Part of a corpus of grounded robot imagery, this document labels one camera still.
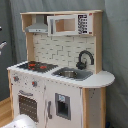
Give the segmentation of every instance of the control knob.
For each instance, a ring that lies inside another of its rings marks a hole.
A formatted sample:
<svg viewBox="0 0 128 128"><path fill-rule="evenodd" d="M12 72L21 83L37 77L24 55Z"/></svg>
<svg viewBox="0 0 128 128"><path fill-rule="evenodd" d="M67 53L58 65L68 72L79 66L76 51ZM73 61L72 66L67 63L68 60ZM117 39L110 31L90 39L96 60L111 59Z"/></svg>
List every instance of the control knob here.
<svg viewBox="0 0 128 128"><path fill-rule="evenodd" d="M14 81L15 81L15 82L19 81L18 76L15 76L15 77L13 77L13 78L14 78Z"/></svg>
<svg viewBox="0 0 128 128"><path fill-rule="evenodd" d="M33 81L32 82L32 85L33 85L33 87L37 87L37 82L36 81Z"/></svg>

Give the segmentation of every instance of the wooden leg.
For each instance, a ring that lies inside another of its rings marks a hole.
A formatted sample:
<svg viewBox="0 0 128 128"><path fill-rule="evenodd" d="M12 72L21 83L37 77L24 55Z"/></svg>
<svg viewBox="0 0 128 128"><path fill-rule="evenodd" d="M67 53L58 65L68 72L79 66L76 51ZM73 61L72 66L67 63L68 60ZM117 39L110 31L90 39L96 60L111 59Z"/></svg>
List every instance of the wooden leg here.
<svg viewBox="0 0 128 128"><path fill-rule="evenodd" d="M9 80L9 89L10 89L10 99L11 99L11 109L12 109L12 119L14 119L12 85L11 85L10 71L9 71L9 70L8 70L8 80Z"/></svg>
<svg viewBox="0 0 128 128"><path fill-rule="evenodd" d="M83 92L83 128L89 128L89 89L82 89Z"/></svg>
<svg viewBox="0 0 128 128"><path fill-rule="evenodd" d="M106 87L101 88L101 128L106 124Z"/></svg>

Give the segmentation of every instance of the countertop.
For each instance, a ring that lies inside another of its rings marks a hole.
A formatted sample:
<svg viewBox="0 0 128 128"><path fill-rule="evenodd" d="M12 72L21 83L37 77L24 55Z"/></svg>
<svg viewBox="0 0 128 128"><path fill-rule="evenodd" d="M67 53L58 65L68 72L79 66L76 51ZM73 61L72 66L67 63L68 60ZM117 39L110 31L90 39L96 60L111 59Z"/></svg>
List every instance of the countertop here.
<svg viewBox="0 0 128 128"><path fill-rule="evenodd" d="M17 66L24 64L26 62L11 66L11 67L7 68L7 70L29 73L32 75L41 76L42 78L45 78L45 79L51 79L54 81L61 81L62 83L67 83L67 84L70 84L71 86L82 87L82 88L102 88L102 87L106 87L108 85L111 85L115 80L114 75L107 72L107 71L100 71L98 74L93 74L85 80L76 81L76 80L57 77L57 76L52 75L53 72L63 68L62 66L58 66L58 67L56 67L56 68L54 68L54 69L52 69L46 73L33 72L31 70L24 70L24 69L20 69L17 67Z"/></svg>

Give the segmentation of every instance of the oven door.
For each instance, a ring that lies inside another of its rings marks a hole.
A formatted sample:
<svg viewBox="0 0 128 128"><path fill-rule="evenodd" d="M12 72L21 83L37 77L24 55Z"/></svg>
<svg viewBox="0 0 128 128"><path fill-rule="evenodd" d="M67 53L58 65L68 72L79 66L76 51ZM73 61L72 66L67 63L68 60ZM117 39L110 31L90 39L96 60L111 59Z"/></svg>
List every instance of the oven door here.
<svg viewBox="0 0 128 128"><path fill-rule="evenodd" d="M28 115L37 125L44 127L44 95L28 88L12 86L14 117Z"/></svg>

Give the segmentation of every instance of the oven window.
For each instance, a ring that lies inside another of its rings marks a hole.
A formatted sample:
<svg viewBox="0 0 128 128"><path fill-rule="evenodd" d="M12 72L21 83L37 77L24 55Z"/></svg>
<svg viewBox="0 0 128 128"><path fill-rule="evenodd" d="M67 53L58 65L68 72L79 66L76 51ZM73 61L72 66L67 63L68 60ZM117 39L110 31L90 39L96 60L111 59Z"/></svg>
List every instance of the oven window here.
<svg viewBox="0 0 128 128"><path fill-rule="evenodd" d="M28 115L33 121L38 122L37 102L35 100L19 95L19 109L20 114Z"/></svg>

